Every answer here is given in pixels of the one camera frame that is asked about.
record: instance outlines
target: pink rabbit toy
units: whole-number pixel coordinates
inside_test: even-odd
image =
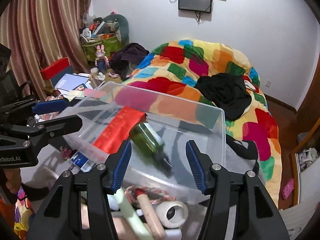
[[[104,51],[104,45],[101,45],[101,48],[99,45],[97,46],[95,65],[98,67],[99,72],[102,72],[103,74],[107,72],[109,60]]]

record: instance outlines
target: wooden floor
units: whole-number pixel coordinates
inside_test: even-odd
[[[293,206],[293,193],[291,196],[283,200],[282,189],[287,184],[290,178],[293,178],[292,163],[290,152],[297,146],[298,127],[296,115],[283,106],[268,101],[268,110],[276,120],[279,127],[279,143],[281,146],[282,159],[282,178],[279,193],[279,209],[287,209]]]

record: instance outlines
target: red envelope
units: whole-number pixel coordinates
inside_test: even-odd
[[[129,137],[130,130],[141,121],[146,120],[146,114],[131,107],[124,106],[111,120],[93,145],[105,153],[118,151],[122,141]]]

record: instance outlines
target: striped curtain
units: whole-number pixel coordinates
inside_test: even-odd
[[[41,99],[40,70],[68,57],[76,71],[87,72],[79,41],[82,15],[91,0],[12,0],[0,17],[0,43],[12,50],[8,69],[18,84],[31,80]]]

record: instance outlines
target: patterned bedspread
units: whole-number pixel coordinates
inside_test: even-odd
[[[226,121],[226,133],[237,140],[255,142],[266,188],[278,206],[282,172],[278,126],[258,88],[259,75],[242,52],[221,43],[173,41],[147,55],[124,84],[214,105],[194,85],[199,76],[217,73],[245,75],[257,87],[257,92],[247,90],[252,96],[249,111],[236,121]]]

